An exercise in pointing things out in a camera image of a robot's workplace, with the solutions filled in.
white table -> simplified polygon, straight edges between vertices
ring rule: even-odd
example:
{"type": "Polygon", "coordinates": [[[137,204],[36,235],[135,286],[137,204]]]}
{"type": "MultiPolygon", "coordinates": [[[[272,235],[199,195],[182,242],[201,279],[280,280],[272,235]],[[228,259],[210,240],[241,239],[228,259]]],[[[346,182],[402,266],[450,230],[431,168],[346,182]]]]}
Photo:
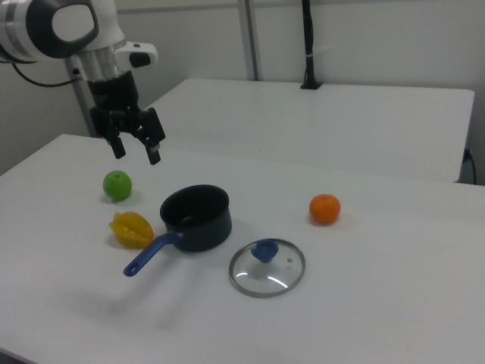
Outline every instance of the white table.
{"type": "Polygon", "coordinates": [[[153,104],[172,145],[347,171],[458,180],[474,93],[186,80],[153,104]]]}
{"type": "Polygon", "coordinates": [[[203,152],[124,137],[61,136],[0,177],[0,350],[38,364],[481,364],[485,357],[485,190],[203,152]],[[102,180],[134,191],[111,203],[102,180]],[[136,211],[164,233],[161,202],[193,184],[230,195],[233,232],[212,251],[164,248],[136,277],[137,254],[108,222],[136,211]],[[308,203],[339,197],[318,227],[308,203]],[[228,279],[232,255],[279,237],[305,254],[299,285],[262,300],[228,279]]]}

saucepan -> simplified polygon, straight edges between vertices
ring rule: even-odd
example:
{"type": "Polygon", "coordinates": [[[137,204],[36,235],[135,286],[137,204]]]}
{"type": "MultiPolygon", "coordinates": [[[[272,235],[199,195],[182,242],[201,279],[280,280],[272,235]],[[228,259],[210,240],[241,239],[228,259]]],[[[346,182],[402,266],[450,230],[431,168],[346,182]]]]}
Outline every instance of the saucepan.
{"type": "Polygon", "coordinates": [[[232,229],[229,196],[220,187],[197,185],[168,197],[160,208],[167,233],[156,237],[124,270],[136,275],[164,246],[175,245],[187,252],[201,252],[223,243],[232,229]]]}

